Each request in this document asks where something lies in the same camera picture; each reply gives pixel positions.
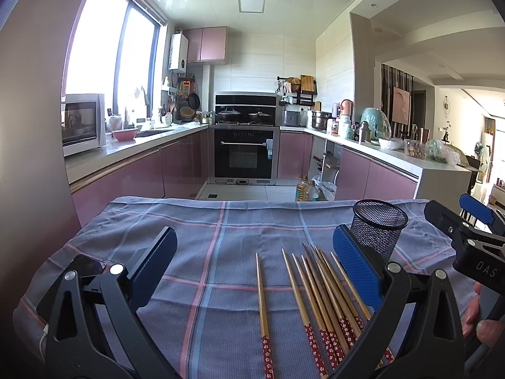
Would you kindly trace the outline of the person right hand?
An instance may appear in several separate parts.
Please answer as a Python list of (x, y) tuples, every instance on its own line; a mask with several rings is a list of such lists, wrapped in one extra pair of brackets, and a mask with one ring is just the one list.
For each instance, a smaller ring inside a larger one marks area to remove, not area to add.
[(482, 285), (476, 282), (473, 290), (475, 292), (475, 296), (466, 308), (466, 313), (462, 318), (463, 337), (467, 338), (472, 334), (476, 334), (477, 338), (484, 345), (492, 348), (504, 331), (504, 323), (494, 320), (481, 320), (480, 322), (477, 322), (480, 311), (479, 301)]

